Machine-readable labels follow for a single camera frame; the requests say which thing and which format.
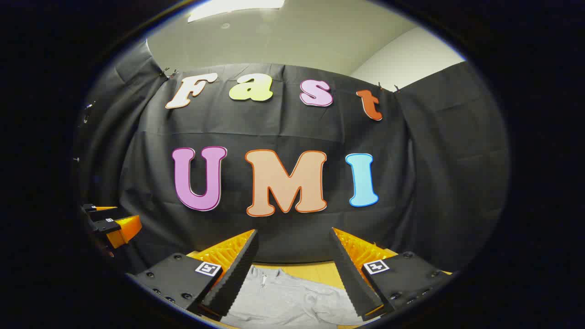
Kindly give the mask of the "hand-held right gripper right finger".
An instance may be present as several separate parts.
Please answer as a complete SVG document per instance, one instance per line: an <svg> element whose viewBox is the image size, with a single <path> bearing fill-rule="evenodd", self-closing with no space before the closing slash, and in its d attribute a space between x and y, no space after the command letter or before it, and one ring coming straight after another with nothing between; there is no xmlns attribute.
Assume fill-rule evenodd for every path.
<svg viewBox="0 0 585 329"><path fill-rule="evenodd" d="M343 287L364 321L426 300L453 275L414 252L382 249L338 228L331 228L330 241Z"/></svg>

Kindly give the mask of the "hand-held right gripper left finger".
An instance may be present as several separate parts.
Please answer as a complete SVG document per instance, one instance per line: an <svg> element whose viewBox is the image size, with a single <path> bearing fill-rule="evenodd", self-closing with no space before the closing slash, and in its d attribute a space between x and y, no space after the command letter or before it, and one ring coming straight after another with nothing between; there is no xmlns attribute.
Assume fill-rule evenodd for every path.
<svg viewBox="0 0 585 329"><path fill-rule="evenodd" d="M256 229L201 252L175 253L130 277L174 306L213 320L226 316L259 248Z"/></svg>

